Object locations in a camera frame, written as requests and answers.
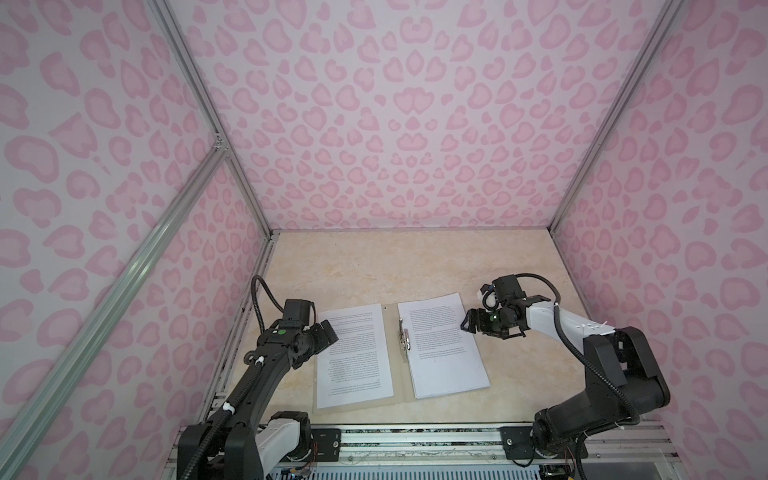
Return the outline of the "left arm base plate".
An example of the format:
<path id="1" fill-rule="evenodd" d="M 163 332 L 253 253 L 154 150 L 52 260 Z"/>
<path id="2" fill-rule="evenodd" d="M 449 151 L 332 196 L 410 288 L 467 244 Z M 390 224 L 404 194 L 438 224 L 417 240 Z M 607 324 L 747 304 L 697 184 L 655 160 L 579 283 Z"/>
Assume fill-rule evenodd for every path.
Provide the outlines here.
<path id="1" fill-rule="evenodd" d="M 301 440 L 299 446 L 284 455 L 281 463 L 324 463 L 337 462 L 340 457 L 342 431 L 338 428 L 311 429 L 307 441 Z"/>

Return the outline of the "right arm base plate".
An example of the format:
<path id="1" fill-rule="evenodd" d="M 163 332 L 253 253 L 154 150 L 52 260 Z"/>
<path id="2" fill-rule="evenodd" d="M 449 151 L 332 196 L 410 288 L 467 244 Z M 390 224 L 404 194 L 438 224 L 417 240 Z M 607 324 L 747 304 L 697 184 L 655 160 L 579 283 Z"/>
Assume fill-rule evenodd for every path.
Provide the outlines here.
<path id="1" fill-rule="evenodd" d="M 571 440 L 560 446 L 535 448 L 531 425 L 502 426 L 498 431 L 506 459 L 523 465 L 544 460 L 572 460 L 576 453 L 576 443 Z"/>

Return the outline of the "beige paper folder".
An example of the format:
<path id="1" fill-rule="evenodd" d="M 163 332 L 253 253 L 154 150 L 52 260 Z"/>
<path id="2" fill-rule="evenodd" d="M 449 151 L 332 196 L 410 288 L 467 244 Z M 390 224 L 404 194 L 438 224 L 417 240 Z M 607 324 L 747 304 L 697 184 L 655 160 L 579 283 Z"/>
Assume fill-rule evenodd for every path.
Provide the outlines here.
<path id="1" fill-rule="evenodd" d="M 408 364 L 406 341 L 403 335 L 403 320 L 398 313 L 398 304 L 381 305 L 383 307 L 383 318 L 387 348 L 389 352 L 389 362 L 392 373 L 392 382 L 394 386 L 394 396 L 389 399 L 370 401 L 359 404 L 335 407 L 330 409 L 318 409 L 316 407 L 316 380 L 314 394 L 314 411 L 317 413 L 330 413 L 332 411 L 351 411 L 360 410 L 384 405 L 395 405 L 401 403 L 414 402 L 415 398 L 412 388 L 410 369 Z"/>

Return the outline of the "large text sheet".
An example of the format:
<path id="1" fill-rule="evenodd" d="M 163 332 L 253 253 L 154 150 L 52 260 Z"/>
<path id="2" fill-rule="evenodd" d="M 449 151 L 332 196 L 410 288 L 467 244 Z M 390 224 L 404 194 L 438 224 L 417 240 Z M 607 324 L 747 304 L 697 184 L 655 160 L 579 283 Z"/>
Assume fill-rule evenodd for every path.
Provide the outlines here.
<path id="1" fill-rule="evenodd" d="M 330 409 L 394 396 L 379 304 L 323 312 L 338 340 L 317 356 L 316 407 Z"/>

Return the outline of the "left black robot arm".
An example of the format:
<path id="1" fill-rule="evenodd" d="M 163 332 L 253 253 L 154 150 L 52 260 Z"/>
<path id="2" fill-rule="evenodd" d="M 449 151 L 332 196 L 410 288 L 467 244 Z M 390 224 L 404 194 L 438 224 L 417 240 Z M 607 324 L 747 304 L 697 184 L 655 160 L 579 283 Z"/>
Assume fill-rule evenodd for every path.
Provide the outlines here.
<path id="1" fill-rule="evenodd" d="M 187 427 L 178 442 L 178 479 L 264 479 L 281 460 L 311 461 L 309 414 L 284 411 L 260 426 L 289 370 L 299 369 L 338 341 L 329 322 L 317 323 L 308 300 L 289 299 L 283 315 L 245 356 L 247 369 L 221 406 Z"/>

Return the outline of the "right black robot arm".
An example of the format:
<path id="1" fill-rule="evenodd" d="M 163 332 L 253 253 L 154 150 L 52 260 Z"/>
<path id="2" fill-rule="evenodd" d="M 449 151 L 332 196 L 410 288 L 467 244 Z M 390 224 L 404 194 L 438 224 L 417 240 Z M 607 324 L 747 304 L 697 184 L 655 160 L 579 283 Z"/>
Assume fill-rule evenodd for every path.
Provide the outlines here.
<path id="1" fill-rule="evenodd" d="M 537 279 L 552 295 L 529 295 L 520 284 L 525 277 L 511 274 L 482 285 L 480 307 L 466 313 L 460 328 L 500 340 L 539 332 L 560 341 L 583 366 L 584 389 L 535 415 L 528 440 L 534 453 L 575 451 L 590 436 L 634 426 L 670 403 L 670 389 L 640 329 L 614 328 L 564 309 L 560 292 L 543 276 Z"/>

